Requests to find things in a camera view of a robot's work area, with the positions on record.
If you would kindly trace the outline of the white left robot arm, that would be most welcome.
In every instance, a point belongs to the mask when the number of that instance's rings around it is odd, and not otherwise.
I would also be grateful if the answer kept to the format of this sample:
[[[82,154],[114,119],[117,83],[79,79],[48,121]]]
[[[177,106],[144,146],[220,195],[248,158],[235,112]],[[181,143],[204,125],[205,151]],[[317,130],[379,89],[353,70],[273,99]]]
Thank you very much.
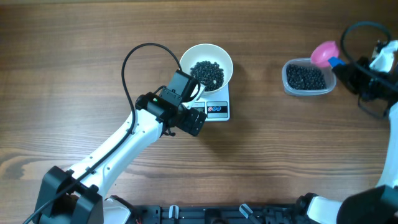
[[[107,197],[115,180],[145,148],[177,127],[196,136],[205,113],[193,108],[206,86],[177,70],[168,86],[141,95],[123,125],[68,170],[54,166],[42,180],[33,223],[128,223],[132,206]]]

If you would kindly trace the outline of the pink scoop with blue handle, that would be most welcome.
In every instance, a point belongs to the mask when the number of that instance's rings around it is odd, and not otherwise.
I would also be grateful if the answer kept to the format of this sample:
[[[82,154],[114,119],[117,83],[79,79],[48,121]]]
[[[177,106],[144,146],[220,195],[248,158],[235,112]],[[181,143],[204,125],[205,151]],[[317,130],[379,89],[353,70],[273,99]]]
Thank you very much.
[[[326,41],[320,44],[311,54],[310,61],[319,68],[334,68],[337,65],[345,65],[339,58],[340,50],[335,41]]]

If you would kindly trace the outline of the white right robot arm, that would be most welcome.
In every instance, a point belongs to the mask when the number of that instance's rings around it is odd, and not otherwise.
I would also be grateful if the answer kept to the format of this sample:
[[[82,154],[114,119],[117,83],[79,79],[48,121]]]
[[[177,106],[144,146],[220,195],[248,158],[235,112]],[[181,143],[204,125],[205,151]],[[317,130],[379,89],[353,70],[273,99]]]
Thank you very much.
[[[397,82],[387,75],[387,69],[373,70],[367,58],[345,64],[332,57],[328,63],[352,93],[388,102],[385,115],[391,131],[386,161],[375,188],[343,202],[308,193],[296,201],[295,211],[313,223],[397,223]]]

